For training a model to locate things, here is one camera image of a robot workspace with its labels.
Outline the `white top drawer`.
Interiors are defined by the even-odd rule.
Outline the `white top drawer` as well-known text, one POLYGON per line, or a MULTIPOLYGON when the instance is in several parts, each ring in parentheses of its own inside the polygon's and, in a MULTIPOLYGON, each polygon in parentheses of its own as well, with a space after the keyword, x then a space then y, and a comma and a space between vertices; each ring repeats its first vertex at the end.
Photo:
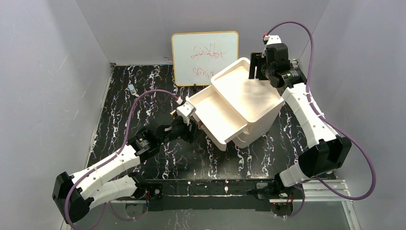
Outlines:
POLYGON ((248 127, 247 121, 213 86, 187 97, 186 101, 194 106, 193 117, 201 121, 202 130, 221 151, 226 151, 227 143, 248 127))

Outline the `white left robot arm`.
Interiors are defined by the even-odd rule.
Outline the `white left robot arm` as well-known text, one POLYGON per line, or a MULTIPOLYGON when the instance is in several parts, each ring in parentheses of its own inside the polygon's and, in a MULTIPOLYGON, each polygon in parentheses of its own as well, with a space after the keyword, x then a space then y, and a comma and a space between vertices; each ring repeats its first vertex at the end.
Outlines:
POLYGON ((140 197, 146 192, 146 183, 141 176, 134 173, 121 179, 116 176, 157 155, 162 145, 177 139, 193 143, 202 132, 201 121, 191 118, 186 124, 181 116, 176 116, 168 125, 149 124, 131 136, 123 150, 119 149, 80 172, 59 174, 52 199, 64 221, 76 223, 102 203, 127 196, 140 197))

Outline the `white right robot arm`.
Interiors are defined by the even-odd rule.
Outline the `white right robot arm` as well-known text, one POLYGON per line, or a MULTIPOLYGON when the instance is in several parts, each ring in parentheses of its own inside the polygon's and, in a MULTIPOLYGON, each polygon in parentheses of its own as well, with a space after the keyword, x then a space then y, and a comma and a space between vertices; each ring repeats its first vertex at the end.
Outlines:
POLYGON ((287 193, 294 185, 342 167, 352 142, 324 122, 306 91, 306 77, 292 64, 284 43, 266 45, 250 55, 249 79, 268 80, 292 109, 307 140, 308 150, 298 162, 274 176, 271 191, 287 193))

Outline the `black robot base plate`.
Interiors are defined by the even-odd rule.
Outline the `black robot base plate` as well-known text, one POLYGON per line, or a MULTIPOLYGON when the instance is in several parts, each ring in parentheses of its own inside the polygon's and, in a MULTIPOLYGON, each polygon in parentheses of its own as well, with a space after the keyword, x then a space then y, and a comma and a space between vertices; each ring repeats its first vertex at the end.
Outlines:
POLYGON ((302 200, 301 189, 277 192, 272 179, 146 180, 141 193, 122 198, 130 204, 147 201, 150 211, 252 209, 280 217, 291 215, 302 200))

